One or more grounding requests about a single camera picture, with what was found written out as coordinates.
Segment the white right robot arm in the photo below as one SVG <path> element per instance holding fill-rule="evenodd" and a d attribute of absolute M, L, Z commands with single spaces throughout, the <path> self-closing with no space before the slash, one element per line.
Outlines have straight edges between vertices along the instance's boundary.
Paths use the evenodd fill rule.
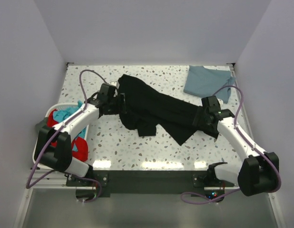
<path fill-rule="evenodd" d="M 216 96 L 202 98 L 201 124 L 225 137 L 236 150 L 242 164 L 227 162 L 210 164 L 203 178 L 205 184 L 227 181 L 239 187 L 246 196 L 263 192 L 275 192 L 282 181 L 279 174 L 279 158 L 274 152 L 266 152 L 243 132 L 236 114 L 221 109 Z"/>

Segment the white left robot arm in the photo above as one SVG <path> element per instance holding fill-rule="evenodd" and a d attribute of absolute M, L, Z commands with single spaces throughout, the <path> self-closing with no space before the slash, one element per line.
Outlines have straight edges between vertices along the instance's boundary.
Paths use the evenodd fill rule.
<path fill-rule="evenodd" d="M 72 155 L 72 142 L 92 121 L 103 115 L 118 114 L 123 103 L 118 87 L 117 81 L 103 83 L 100 90 L 66 120 L 41 127 L 33 154 L 34 166 L 92 178 L 92 166 Z"/>

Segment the black t-shirt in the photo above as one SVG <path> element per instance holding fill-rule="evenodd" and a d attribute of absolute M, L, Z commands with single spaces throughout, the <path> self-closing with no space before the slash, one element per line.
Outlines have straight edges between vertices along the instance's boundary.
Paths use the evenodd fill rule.
<path fill-rule="evenodd" d="M 119 113 L 122 124 L 137 130 L 140 137 L 155 136 L 157 125 L 182 145 L 195 132 L 217 138 L 217 129 L 204 121 L 203 108 L 160 93 L 144 81 L 128 75 L 118 79 L 118 91 L 124 95 L 125 111 Z"/>

